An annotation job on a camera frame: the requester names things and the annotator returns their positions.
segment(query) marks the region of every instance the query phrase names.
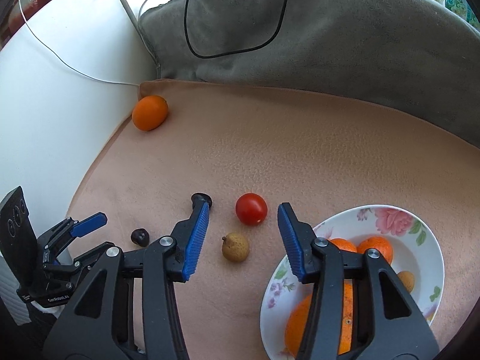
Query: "red tomato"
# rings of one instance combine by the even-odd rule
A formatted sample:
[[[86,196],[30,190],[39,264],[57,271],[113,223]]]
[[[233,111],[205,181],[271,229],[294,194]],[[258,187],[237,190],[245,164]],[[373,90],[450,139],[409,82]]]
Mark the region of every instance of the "red tomato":
[[[266,218],[268,207],[261,196],[256,193],[246,193],[238,198],[235,212],[241,223],[256,226]]]

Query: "large orange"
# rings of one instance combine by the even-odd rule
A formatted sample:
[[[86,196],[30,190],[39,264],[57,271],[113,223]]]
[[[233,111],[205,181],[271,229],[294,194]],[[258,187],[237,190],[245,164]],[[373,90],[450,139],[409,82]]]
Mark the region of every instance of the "large orange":
[[[146,96],[141,99],[131,113],[133,124],[142,131],[150,131],[160,126],[169,113],[169,105],[161,96]]]
[[[364,254],[367,249],[378,250],[389,264],[393,261],[393,247],[385,237],[370,237],[357,246],[358,253]]]
[[[337,248],[343,251],[352,251],[352,252],[357,252],[357,247],[352,244],[350,241],[347,241],[346,239],[343,238],[334,238],[330,240],[331,243],[333,243]]]
[[[285,328],[285,346],[297,357],[302,342],[303,331],[308,319],[311,295],[302,300],[291,312]],[[340,346],[338,354],[348,352],[352,342],[352,318],[353,318],[353,286],[347,280],[343,285],[343,312],[342,330],[340,332]]]

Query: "silver screw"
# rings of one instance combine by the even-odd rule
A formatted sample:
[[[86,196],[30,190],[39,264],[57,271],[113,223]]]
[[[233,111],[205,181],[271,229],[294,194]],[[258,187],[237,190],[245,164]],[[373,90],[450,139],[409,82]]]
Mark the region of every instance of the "silver screw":
[[[320,246],[321,248],[328,245],[328,239],[322,237],[315,238],[314,242],[315,245]]]
[[[376,249],[368,249],[367,256],[373,259],[378,259],[380,257],[380,252]]]
[[[120,249],[116,246],[109,247],[106,251],[106,255],[109,257],[115,257],[120,253]]]
[[[166,237],[160,238],[160,245],[162,246],[170,246],[173,243],[173,238],[169,235]]]

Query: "white plate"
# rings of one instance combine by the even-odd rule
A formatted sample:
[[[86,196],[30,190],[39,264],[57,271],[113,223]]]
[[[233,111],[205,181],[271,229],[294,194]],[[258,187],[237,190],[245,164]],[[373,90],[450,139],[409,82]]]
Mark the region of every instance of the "white plate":
[[[392,268],[414,274],[412,298],[431,323],[442,298],[445,271],[437,239],[420,218],[402,208],[371,204],[334,215],[313,230],[318,237],[344,238],[355,245],[368,237],[387,237],[394,248]],[[291,311],[312,289],[297,280],[285,256],[268,283],[260,310],[263,346],[271,360],[293,359],[285,349],[285,326]]]

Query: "black cable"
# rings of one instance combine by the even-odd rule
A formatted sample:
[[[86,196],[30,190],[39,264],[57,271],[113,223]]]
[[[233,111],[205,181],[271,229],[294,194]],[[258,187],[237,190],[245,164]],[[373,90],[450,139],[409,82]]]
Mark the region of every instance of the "black cable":
[[[188,12],[188,3],[189,3],[189,0],[186,0],[185,1],[185,13],[183,15],[183,28],[185,30],[185,40],[187,42],[187,45],[188,45],[188,48],[190,49],[191,53],[196,56],[197,58],[200,58],[200,59],[214,59],[214,58],[219,58],[221,56],[231,56],[231,55],[234,55],[234,54],[241,54],[241,53],[247,53],[249,51],[255,51],[255,50],[259,50],[265,46],[267,46],[268,44],[270,44],[273,39],[275,39],[278,35],[278,33],[280,32],[280,27],[282,26],[282,22],[283,22],[283,17],[285,15],[285,9],[287,8],[287,1],[288,0],[283,0],[283,5],[282,5],[282,10],[280,12],[280,19],[278,20],[278,25],[277,25],[277,29],[275,30],[275,32],[273,33],[273,35],[270,37],[270,39],[268,39],[266,42],[256,46],[256,47],[250,47],[250,48],[247,48],[247,49],[241,49],[241,50],[236,50],[236,51],[228,51],[228,52],[222,52],[220,54],[215,54],[215,55],[200,55],[198,54],[194,48],[191,46],[190,44],[190,38],[188,37],[188,29],[187,29],[187,12]]]

